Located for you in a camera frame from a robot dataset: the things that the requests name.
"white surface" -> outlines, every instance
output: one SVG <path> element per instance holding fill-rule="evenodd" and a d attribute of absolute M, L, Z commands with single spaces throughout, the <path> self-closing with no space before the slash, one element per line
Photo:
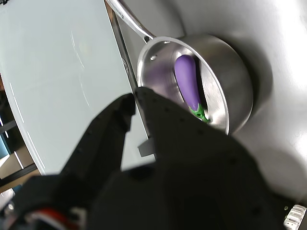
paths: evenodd
<path fill-rule="evenodd" d="M 104 1 L 11 0 L 0 22 L 0 72 L 17 125 L 40 172 L 57 173 L 91 120 L 131 92 Z M 137 113 L 122 167 L 153 159 L 139 156 L 146 139 Z"/>
<path fill-rule="evenodd" d="M 252 74 L 254 107 L 234 136 L 274 192 L 307 202 L 307 1 L 125 2 L 156 36 L 211 34 L 244 58 Z M 121 31 L 136 67 L 144 42 L 123 23 Z"/>

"stainless steel saucepan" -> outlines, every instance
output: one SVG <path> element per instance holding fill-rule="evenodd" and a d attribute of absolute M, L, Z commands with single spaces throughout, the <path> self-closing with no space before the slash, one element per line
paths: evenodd
<path fill-rule="evenodd" d="M 138 86 L 189 109 L 174 74 L 178 57 L 197 60 L 209 124 L 233 133 L 248 120 L 253 105 L 253 90 L 248 71 L 239 55 L 221 39 L 207 35 L 156 37 L 135 17 L 122 0 L 106 0 L 114 12 L 146 43 L 137 65 Z"/>

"white countertop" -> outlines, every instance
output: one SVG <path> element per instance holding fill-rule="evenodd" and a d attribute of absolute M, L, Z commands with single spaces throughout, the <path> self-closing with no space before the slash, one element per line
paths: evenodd
<path fill-rule="evenodd" d="M 10 0 L 0 6 L 0 72 L 26 146 L 41 173 L 58 173 L 91 120 L 131 92 L 102 0 Z M 153 160 L 140 115 L 122 167 Z"/>

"purple eggplant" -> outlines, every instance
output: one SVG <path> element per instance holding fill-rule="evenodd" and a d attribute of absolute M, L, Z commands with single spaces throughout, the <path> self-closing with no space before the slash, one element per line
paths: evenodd
<path fill-rule="evenodd" d="M 198 93 L 195 61 L 191 56 L 182 55 L 177 58 L 175 76 L 181 95 L 190 111 L 204 122 L 208 122 Z"/>

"saucepan handle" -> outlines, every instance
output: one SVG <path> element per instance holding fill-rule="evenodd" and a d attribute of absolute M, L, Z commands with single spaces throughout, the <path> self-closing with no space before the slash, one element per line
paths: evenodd
<path fill-rule="evenodd" d="M 106 0 L 106 2 L 112 10 L 114 10 L 114 12 L 144 40 L 144 42 L 147 43 L 150 39 L 155 38 L 155 36 L 147 30 L 131 12 L 123 0 Z"/>

